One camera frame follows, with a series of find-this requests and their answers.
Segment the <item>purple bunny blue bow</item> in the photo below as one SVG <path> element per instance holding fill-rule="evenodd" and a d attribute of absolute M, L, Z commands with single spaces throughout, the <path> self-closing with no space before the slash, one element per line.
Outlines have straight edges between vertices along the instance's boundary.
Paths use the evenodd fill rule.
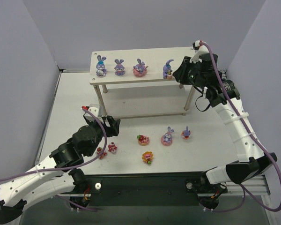
<path fill-rule="evenodd" d="M 96 64 L 96 75 L 97 76 L 106 76 L 107 70 L 106 70 L 106 66 L 104 64 L 106 57 L 97 55 L 97 60 L 98 60 L 98 62 Z"/>

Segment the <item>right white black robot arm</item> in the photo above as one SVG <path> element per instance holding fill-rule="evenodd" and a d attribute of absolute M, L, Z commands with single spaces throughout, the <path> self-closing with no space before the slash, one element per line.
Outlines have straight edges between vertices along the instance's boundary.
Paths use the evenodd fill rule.
<path fill-rule="evenodd" d="M 263 175 L 273 166 L 270 158 L 255 143 L 257 137 L 235 84 L 231 80 L 222 79 L 221 72 L 214 70 L 209 53 L 200 55 L 196 63 L 192 62 L 191 57 L 185 56 L 173 76 L 178 83 L 193 86 L 207 98 L 209 106 L 222 119 L 236 148 L 237 161 L 205 173 L 211 185 L 227 181 L 241 184 Z"/>

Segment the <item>small purple bunny with strawberry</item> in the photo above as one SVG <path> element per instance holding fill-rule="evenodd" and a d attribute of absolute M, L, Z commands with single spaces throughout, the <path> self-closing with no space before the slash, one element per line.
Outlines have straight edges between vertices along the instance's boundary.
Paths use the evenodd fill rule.
<path fill-rule="evenodd" d="M 171 79 L 172 78 L 172 72 L 170 63 L 173 62 L 173 59 L 170 59 L 166 61 L 165 65 L 163 66 L 163 79 Z"/>

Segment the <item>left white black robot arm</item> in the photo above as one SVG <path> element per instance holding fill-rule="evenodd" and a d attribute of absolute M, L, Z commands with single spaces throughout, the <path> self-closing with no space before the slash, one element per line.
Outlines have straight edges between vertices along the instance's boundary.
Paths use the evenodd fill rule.
<path fill-rule="evenodd" d="M 88 182 L 80 167 L 98 157 L 93 156 L 102 140 L 119 135 L 120 120 L 112 116 L 91 115 L 86 125 L 78 129 L 65 143 L 25 173 L 0 179 L 0 225 L 22 215 L 30 204 L 53 195 L 85 190 Z"/>

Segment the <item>purple bunny sitting toy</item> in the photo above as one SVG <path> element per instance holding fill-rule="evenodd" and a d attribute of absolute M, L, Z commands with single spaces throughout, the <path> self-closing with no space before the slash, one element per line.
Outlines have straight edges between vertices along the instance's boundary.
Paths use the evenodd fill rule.
<path fill-rule="evenodd" d="M 122 65 L 122 63 L 124 62 L 123 59 L 115 59 L 114 60 L 116 63 L 115 66 L 115 75 L 117 76 L 123 76 L 125 74 L 125 67 Z"/>

